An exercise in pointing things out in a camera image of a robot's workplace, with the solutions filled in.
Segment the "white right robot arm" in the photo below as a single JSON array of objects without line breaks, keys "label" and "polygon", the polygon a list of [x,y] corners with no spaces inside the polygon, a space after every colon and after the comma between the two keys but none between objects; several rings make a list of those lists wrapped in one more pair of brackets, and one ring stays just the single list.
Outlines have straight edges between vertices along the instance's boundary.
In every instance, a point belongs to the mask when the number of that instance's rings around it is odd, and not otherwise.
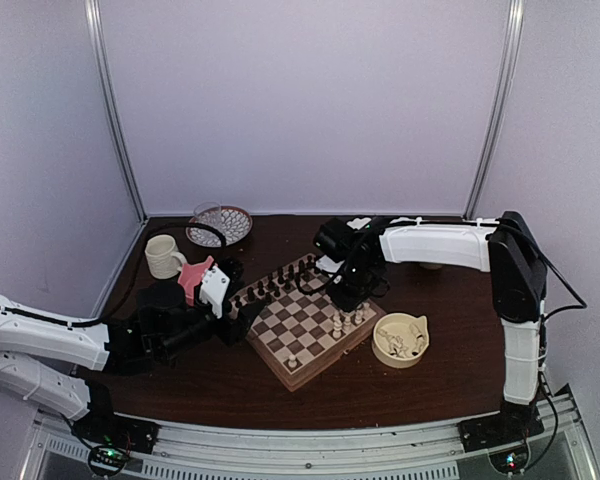
[{"label": "white right robot arm", "polygon": [[439,264],[490,276],[492,304],[505,341],[506,409],[493,419],[499,440],[515,440],[531,424],[545,347],[547,265],[522,216],[445,221],[422,217],[365,217],[322,224],[313,244],[335,264],[324,288],[350,312],[375,294],[389,263]]}]

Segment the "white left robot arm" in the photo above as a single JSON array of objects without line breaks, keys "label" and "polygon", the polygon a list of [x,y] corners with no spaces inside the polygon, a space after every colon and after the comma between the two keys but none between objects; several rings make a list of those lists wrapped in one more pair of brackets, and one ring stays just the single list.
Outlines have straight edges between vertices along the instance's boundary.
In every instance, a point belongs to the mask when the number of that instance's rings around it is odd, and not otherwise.
[{"label": "white left robot arm", "polygon": [[113,414],[108,389],[69,377],[44,359],[110,375],[133,376],[172,364],[182,352],[213,337],[232,346],[249,333],[266,305],[256,295],[231,302],[242,265],[213,257],[189,264],[173,277],[138,291],[125,319],[81,319],[32,309],[0,295],[0,387],[48,407],[86,429],[103,444],[117,442],[124,424]]}]

